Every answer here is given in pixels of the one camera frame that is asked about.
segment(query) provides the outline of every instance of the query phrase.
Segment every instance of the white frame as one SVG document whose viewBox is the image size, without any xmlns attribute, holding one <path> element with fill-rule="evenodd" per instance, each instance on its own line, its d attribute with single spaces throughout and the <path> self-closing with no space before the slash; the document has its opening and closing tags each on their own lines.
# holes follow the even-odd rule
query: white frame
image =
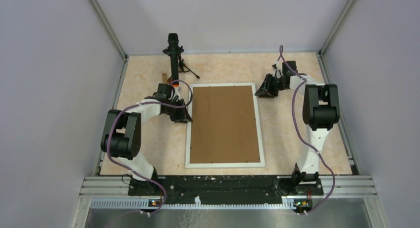
<svg viewBox="0 0 420 228">
<path fill-rule="evenodd" d="M 249 167 L 265 167 L 264 160 L 264 149 L 263 149 L 263 137 L 261 136 L 261 125 L 260 125 L 260 113 L 258 111 L 257 97 L 255 96 L 255 83 L 204 83 L 204 84 L 192 84 L 191 91 L 194 91 L 195 87 L 233 87 L 233 86 L 251 86 L 252 88 L 252 97 L 254 100 L 254 113 L 255 113 L 255 123 L 257 126 L 257 138 L 258 138 L 258 148 L 260 152 L 260 162 L 259 163 L 208 163 L 208 164 L 191 164 L 190 163 L 190 145 L 191 145 L 191 122 L 187 124 L 187 146 L 185 147 L 185 167 L 186 168 L 249 168 Z M 188 113 L 193 115 L 193 104 L 191 103 L 188 106 Z"/>
</svg>

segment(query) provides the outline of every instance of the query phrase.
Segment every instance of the gray floor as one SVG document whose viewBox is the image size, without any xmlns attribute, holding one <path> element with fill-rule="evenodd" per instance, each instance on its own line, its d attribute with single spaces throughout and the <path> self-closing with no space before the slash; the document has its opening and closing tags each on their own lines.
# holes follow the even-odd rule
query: gray floor
<svg viewBox="0 0 420 228">
<path fill-rule="evenodd" d="M 309 216 L 286 210 L 163 210 L 151 218 L 127 210 L 92 209 L 85 228 L 370 228 L 363 199 L 331 199 Z"/>
</svg>

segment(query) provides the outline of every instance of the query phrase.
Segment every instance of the wooden table surface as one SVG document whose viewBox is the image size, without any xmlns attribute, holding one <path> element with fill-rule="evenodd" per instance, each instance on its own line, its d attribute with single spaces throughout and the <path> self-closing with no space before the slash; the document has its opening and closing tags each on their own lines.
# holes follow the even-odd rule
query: wooden table surface
<svg viewBox="0 0 420 228">
<path fill-rule="evenodd" d="M 276 53 L 264 54 L 205 54 L 183 55 L 185 63 L 200 76 L 191 73 L 179 74 L 189 84 L 198 83 L 247 83 L 255 82 L 258 89 L 271 65 L 278 57 Z M 300 73 L 310 75 L 323 82 L 315 53 L 285 53 L 286 60 L 295 60 Z M 125 73 L 118 109 L 142 101 L 151 96 L 162 82 L 162 73 L 170 76 L 168 56 L 131 56 Z M 182 88 L 182 97 L 187 100 L 188 89 Z M 277 98 L 258 98 L 265 168 L 191 169 L 185 168 L 186 124 L 175 124 L 169 116 L 159 115 L 142 125 L 140 151 L 160 175 L 257 175 L 291 174 L 298 161 L 303 144 L 293 126 L 291 102 L 293 90 L 280 91 Z M 302 120 L 303 96 L 296 98 L 295 112 L 299 130 L 306 138 Z M 322 155 L 336 174 L 351 174 L 350 165 L 338 126 L 328 135 Z M 111 163 L 105 156 L 102 175 L 127 173 L 127 170 Z M 330 174 L 320 163 L 320 174 Z"/>
</svg>

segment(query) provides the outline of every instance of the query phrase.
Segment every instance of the gray wall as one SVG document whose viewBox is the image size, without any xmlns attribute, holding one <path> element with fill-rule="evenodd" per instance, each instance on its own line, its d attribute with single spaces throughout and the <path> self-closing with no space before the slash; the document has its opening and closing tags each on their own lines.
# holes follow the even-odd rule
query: gray wall
<svg viewBox="0 0 420 228">
<path fill-rule="evenodd" d="M 418 227 L 420 0 L 359 0 L 326 56 L 392 227 Z"/>
<path fill-rule="evenodd" d="M 315 51 L 347 0 L 98 0 L 127 54 Z"/>
<path fill-rule="evenodd" d="M 87 0 L 0 0 L 0 227 L 67 227 L 121 60 Z"/>
</svg>

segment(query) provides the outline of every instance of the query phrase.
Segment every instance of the black tripod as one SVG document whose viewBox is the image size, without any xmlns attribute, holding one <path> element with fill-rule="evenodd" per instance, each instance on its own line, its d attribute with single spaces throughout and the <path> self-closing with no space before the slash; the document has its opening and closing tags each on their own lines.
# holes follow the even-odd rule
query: black tripod
<svg viewBox="0 0 420 228">
<path fill-rule="evenodd" d="M 196 75 L 187 65 L 184 63 L 184 59 L 181 57 L 181 53 L 184 52 L 184 49 L 178 46 L 178 34 L 170 33 L 168 35 L 169 46 L 164 49 L 162 52 L 171 58 L 171 78 L 172 80 L 178 80 L 178 73 L 191 72 L 195 75 L 196 78 L 200 78 Z"/>
</svg>

